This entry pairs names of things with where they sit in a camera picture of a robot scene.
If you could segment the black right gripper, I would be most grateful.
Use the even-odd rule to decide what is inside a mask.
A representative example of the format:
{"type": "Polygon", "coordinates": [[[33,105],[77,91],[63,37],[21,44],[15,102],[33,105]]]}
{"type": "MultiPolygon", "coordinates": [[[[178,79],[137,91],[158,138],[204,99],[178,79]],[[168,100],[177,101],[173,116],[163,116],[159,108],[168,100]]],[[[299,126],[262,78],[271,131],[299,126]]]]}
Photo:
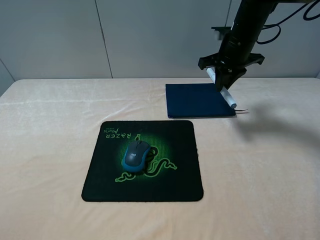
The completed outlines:
{"type": "Polygon", "coordinates": [[[265,57],[260,53],[252,53],[261,30],[249,30],[247,33],[234,33],[231,29],[215,29],[217,40],[221,41],[217,53],[200,57],[198,67],[201,70],[214,67],[215,86],[218,92],[223,87],[229,89],[246,72],[252,64],[261,65],[265,57]]]}

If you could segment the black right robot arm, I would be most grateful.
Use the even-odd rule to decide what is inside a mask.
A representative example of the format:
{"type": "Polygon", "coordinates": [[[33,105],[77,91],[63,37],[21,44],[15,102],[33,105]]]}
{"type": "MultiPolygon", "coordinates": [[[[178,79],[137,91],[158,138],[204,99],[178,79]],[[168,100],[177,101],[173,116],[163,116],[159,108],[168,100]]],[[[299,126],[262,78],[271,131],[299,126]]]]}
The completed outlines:
{"type": "Polygon", "coordinates": [[[309,11],[320,2],[318,0],[243,0],[237,10],[231,27],[218,26],[212,29],[218,33],[221,45],[217,53],[201,57],[198,67],[201,70],[214,68],[215,87],[217,91],[223,88],[229,89],[235,81],[246,72],[246,67],[252,64],[261,65],[265,57],[260,53],[252,53],[255,44],[265,45],[276,40],[281,34],[280,25],[300,12],[305,7],[303,19],[312,21],[320,17],[319,14],[308,17],[309,11]],[[303,5],[282,21],[274,24],[266,24],[269,15],[276,9],[279,3],[303,3],[303,5]],[[258,41],[261,31],[278,28],[275,37],[267,41],[258,41]]]}

